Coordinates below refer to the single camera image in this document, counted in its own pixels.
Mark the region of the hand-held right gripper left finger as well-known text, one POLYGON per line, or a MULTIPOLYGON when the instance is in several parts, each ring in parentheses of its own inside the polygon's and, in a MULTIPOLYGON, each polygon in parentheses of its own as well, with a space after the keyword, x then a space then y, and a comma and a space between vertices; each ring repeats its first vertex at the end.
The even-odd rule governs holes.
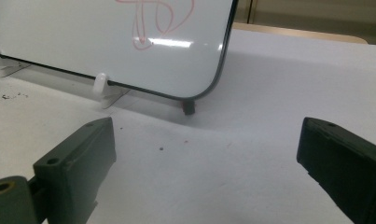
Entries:
POLYGON ((49 224, 86 224, 116 162, 113 120, 91 121, 34 163, 29 185, 49 224))

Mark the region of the small black board foot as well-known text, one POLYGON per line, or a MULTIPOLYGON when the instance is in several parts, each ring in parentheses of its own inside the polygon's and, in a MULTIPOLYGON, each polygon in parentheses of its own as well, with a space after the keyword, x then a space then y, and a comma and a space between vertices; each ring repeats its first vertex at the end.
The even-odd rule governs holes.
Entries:
POLYGON ((183 112, 186 116, 191 116, 194 115, 196 112, 195 109, 195 102, 193 100, 188 100, 188 101, 182 101, 181 102, 183 112))

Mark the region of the white whiteboard with black frame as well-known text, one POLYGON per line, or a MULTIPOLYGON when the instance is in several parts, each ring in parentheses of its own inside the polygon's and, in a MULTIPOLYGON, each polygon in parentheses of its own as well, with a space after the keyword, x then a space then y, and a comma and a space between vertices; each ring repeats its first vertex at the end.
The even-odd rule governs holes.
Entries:
POLYGON ((238 0, 0 0, 5 58, 167 98, 220 77, 238 0))

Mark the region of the light wooden table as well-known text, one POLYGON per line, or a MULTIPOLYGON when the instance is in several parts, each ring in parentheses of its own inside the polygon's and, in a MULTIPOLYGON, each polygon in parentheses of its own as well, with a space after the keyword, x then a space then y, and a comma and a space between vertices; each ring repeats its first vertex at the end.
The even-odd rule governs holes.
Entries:
POLYGON ((234 22, 232 24, 232 28, 238 29, 238 30, 250 31, 250 32, 266 33, 266 34, 298 36, 298 37, 305 37, 305 38, 332 40, 332 41, 366 44, 366 45, 368 44, 368 41, 366 41, 365 39, 357 37, 357 36, 352 36, 352 35, 339 35, 339 34, 330 34, 330 33, 322 33, 322 32, 304 31, 304 30, 297 30, 297 29, 271 27, 271 26, 265 26, 265 25, 240 23, 240 22, 234 22))

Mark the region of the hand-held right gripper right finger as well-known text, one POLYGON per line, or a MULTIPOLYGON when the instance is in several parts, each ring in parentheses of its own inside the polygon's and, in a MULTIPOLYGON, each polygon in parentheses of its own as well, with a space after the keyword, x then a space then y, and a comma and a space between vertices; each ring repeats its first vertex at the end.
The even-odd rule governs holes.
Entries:
POLYGON ((326 120, 303 120, 297 162, 354 224, 376 224, 376 145, 326 120))

